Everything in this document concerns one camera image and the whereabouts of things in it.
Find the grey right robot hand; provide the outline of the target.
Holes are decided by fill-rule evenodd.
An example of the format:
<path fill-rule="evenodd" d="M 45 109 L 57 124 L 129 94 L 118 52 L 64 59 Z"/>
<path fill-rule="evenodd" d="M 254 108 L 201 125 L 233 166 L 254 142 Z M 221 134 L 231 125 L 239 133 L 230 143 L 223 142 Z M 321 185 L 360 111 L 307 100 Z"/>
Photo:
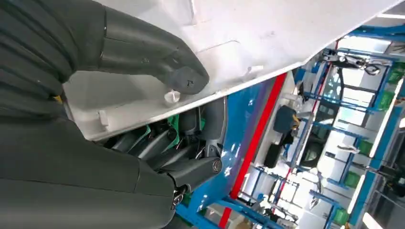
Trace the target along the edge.
<path fill-rule="evenodd" d="M 223 125 L 202 157 L 136 156 L 85 139 L 57 101 L 77 71 L 150 75 L 197 94 L 209 75 L 179 37 L 93 0 L 0 3 L 0 226 L 161 229 L 220 173 Z"/>

